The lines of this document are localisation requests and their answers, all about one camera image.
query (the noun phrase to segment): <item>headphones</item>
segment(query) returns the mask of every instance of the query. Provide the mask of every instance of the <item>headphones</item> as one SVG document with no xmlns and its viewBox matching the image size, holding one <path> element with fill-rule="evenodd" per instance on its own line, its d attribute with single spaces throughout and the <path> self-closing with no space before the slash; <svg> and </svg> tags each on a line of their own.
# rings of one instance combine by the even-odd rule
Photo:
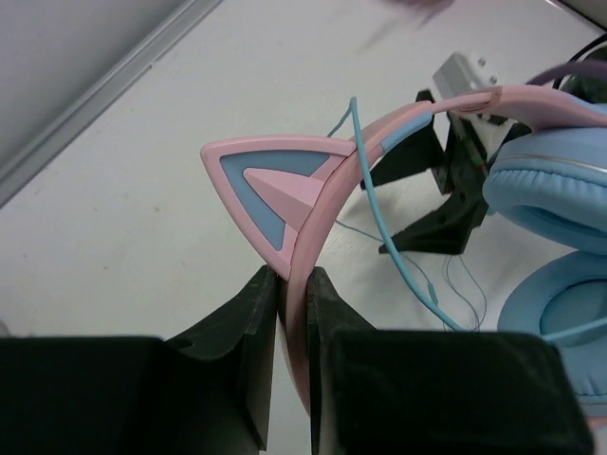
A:
<svg viewBox="0 0 607 455">
<path fill-rule="evenodd" d="M 540 85 L 572 72 L 603 79 L 607 75 L 604 63 L 573 65 L 549 70 L 535 78 L 536 85 L 494 86 L 436 103 L 416 102 L 364 129 L 357 100 L 351 99 L 336 127 L 352 115 L 355 136 L 350 140 L 257 136 L 202 148 L 202 161 L 230 216 L 286 282 L 279 317 L 287 365 L 308 412 L 307 279 L 360 180 L 366 183 L 377 226 L 403 279 L 446 325 L 464 330 L 438 307 L 435 294 L 427 295 L 410 275 L 377 207 L 369 172 L 434 115 L 455 111 L 513 118 L 533 131 L 502 147 L 483 194 L 511 222 L 579 251 L 524 280 L 506 301 L 498 330 L 528 332 L 559 344 L 584 412 L 607 416 L 607 337 L 598 334 L 607 325 L 607 106 Z"/>
</svg>

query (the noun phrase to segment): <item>pink cat ear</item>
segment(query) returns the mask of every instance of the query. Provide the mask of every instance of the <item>pink cat ear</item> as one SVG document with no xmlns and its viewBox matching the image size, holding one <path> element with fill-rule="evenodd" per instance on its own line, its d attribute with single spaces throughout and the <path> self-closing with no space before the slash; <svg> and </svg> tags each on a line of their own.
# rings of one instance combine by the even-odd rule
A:
<svg viewBox="0 0 607 455">
<path fill-rule="evenodd" d="M 214 142 L 200 155 L 236 225 L 288 280 L 295 243 L 326 180 L 356 150 L 317 136 L 260 136 Z"/>
</svg>

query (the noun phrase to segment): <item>blue ear cushion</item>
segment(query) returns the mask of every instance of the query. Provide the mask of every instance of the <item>blue ear cushion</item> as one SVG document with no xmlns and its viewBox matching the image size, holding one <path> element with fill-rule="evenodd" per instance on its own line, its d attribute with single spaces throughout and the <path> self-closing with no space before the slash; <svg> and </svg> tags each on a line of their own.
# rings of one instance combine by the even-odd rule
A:
<svg viewBox="0 0 607 455">
<path fill-rule="evenodd" d="M 537 336 L 607 316 L 607 257 L 577 251 L 540 268 L 507 299 L 498 330 Z M 607 327 L 557 340 L 584 413 L 607 416 Z"/>
<path fill-rule="evenodd" d="M 544 131 L 508 142 L 483 195 L 525 229 L 607 254 L 607 128 Z"/>
</svg>

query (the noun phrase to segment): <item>pink triangle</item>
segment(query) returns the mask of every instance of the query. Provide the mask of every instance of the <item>pink triangle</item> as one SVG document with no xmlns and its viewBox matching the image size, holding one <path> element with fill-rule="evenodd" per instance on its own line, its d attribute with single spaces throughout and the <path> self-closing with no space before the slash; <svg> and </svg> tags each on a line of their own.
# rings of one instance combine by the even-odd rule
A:
<svg viewBox="0 0 607 455">
<path fill-rule="evenodd" d="M 299 231 L 316 204 L 324 182 L 296 173 L 245 169 L 243 176 L 285 223 Z"/>
</svg>

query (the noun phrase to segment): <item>white table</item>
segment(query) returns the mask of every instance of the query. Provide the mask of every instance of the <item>white table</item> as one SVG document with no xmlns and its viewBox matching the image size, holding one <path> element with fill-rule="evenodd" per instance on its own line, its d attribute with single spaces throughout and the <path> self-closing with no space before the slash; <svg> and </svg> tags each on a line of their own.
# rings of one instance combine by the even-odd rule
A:
<svg viewBox="0 0 607 455">
<path fill-rule="evenodd" d="M 352 95 L 370 122 L 432 86 L 454 50 L 478 51 L 523 82 L 597 34 L 542 0 L 455 0 L 425 25 L 379 0 L 226 0 L 0 210 L 0 319 L 16 335 L 174 335 L 261 264 L 205 175 L 204 143 L 323 135 Z M 348 126 L 338 136 L 350 135 Z M 428 174 L 378 193 L 394 231 L 442 200 Z M 374 230 L 359 191 L 341 219 Z M 499 216 L 475 230 L 465 259 L 489 296 L 484 327 L 524 277 L 564 251 Z M 443 258 L 415 257 L 443 307 L 470 323 L 441 278 Z M 320 265 L 377 327 L 440 327 L 372 241 L 335 227 Z M 479 305 L 460 272 L 455 282 Z M 307 454 L 306 415 L 278 351 L 269 453 Z"/>
</svg>

